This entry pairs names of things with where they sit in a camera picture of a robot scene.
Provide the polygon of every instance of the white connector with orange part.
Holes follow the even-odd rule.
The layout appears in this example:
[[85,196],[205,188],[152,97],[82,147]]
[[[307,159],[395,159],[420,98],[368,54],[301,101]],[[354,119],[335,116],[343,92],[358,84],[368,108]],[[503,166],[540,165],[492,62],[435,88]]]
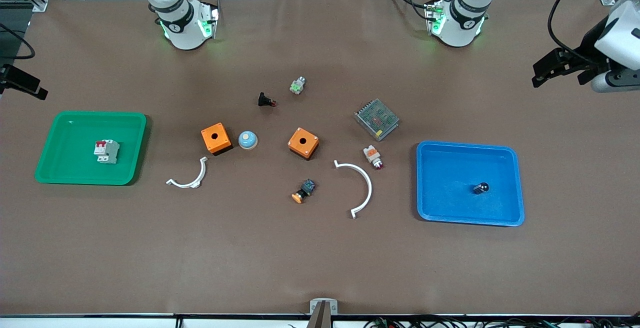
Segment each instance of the white connector with orange part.
[[362,149],[362,153],[364,153],[364,157],[366,157],[366,160],[368,160],[368,162],[372,164],[375,169],[382,169],[384,167],[384,164],[382,164],[382,160],[380,160],[380,153],[373,147],[373,145]]

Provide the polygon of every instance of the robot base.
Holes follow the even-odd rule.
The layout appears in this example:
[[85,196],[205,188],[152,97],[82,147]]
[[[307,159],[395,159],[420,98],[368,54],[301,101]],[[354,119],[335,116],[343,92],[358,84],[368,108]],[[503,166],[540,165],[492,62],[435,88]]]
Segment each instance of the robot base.
[[435,22],[425,21],[427,23],[427,31],[430,36],[438,37],[442,43],[448,46],[464,47],[470,44],[471,41],[480,34],[480,29],[485,19],[482,18],[482,20],[476,24],[477,27],[462,29],[457,21],[449,14],[446,14],[450,9],[450,4],[453,4],[453,2],[439,0],[433,3],[431,9],[425,8],[425,17],[436,19]]
[[188,0],[193,7],[193,18],[185,25],[182,32],[173,32],[171,27],[162,24],[164,36],[179,50],[194,50],[200,47],[207,39],[216,36],[218,27],[219,7],[212,7],[199,0]]

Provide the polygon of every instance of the blue button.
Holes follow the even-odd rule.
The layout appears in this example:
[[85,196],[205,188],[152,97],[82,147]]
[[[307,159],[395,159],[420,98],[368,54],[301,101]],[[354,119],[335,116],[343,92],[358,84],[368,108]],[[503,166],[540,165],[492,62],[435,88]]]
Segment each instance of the blue button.
[[238,144],[244,150],[253,150],[258,145],[258,137],[249,130],[245,130],[240,133],[240,137],[238,137]]

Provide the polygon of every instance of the curved white plastic part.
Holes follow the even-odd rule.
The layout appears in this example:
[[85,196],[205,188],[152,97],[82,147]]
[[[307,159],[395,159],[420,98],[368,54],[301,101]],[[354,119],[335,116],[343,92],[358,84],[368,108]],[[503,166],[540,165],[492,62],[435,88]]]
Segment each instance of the curved white plastic part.
[[190,182],[189,184],[179,184],[175,180],[169,179],[167,180],[166,184],[174,185],[178,188],[198,188],[200,186],[200,182],[202,178],[204,178],[205,172],[207,171],[207,166],[204,164],[204,162],[206,161],[207,161],[207,157],[202,157],[200,159],[200,174],[198,175],[197,178],[195,178],[193,182]]
[[360,212],[362,208],[364,208],[371,199],[371,194],[373,193],[373,185],[371,184],[371,179],[367,175],[366,171],[364,171],[364,169],[362,169],[361,167],[355,164],[349,164],[348,162],[343,162],[341,164],[338,164],[338,161],[336,160],[333,161],[333,164],[335,164],[336,168],[342,168],[342,167],[351,168],[357,173],[360,173],[364,177],[364,180],[366,180],[366,186],[368,187],[368,194],[366,195],[366,199],[364,200],[364,202],[362,202],[361,205],[358,205],[357,207],[351,210],[352,218],[356,219],[356,213]]

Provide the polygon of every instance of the green tray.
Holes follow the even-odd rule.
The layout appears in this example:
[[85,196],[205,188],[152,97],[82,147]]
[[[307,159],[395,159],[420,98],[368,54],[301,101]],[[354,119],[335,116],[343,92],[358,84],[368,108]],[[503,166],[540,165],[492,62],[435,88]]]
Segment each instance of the green tray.
[[[141,113],[63,111],[53,120],[36,168],[40,183],[126,185],[136,172],[147,125]],[[119,143],[118,162],[98,162],[96,141]]]

